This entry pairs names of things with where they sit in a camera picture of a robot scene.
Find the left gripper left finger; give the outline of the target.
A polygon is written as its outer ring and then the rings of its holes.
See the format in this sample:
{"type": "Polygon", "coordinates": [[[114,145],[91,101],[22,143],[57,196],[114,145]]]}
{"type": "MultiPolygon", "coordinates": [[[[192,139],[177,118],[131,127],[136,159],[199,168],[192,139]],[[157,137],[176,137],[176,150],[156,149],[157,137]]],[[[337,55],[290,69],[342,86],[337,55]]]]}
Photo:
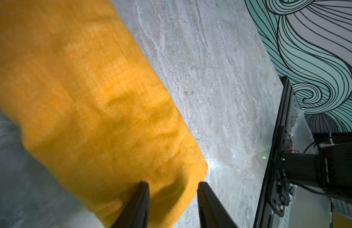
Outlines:
{"type": "Polygon", "coordinates": [[[147,228],[150,212],[149,184],[140,182],[136,193],[111,228],[147,228]]]}

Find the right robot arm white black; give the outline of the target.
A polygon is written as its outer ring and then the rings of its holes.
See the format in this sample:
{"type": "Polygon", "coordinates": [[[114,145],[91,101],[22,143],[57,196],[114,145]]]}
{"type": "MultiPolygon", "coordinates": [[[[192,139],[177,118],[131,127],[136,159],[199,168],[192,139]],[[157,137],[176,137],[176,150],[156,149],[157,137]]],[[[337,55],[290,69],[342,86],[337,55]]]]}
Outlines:
{"type": "Polygon", "coordinates": [[[322,148],[318,154],[281,154],[280,175],[300,187],[322,189],[323,195],[352,203],[352,142],[322,148]]]}

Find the yellow pillowcase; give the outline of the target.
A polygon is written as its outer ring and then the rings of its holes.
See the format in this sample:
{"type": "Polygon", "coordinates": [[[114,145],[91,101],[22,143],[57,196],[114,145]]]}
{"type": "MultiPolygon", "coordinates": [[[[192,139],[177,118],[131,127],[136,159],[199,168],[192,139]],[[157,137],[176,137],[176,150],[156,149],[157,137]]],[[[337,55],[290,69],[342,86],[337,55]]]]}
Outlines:
{"type": "Polygon", "coordinates": [[[0,109],[107,228],[141,181],[149,227],[173,227],[208,172],[111,1],[0,1],[0,109]]]}

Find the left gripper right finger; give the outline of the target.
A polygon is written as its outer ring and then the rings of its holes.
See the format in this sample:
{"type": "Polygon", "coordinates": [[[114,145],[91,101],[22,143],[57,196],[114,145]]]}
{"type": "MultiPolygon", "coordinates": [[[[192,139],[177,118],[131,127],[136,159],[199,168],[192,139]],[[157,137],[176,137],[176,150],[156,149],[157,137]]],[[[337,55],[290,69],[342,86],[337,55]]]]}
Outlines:
{"type": "Polygon", "coordinates": [[[200,182],[197,190],[201,228],[237,228],[212,188],[207,182],[200,182]]]}

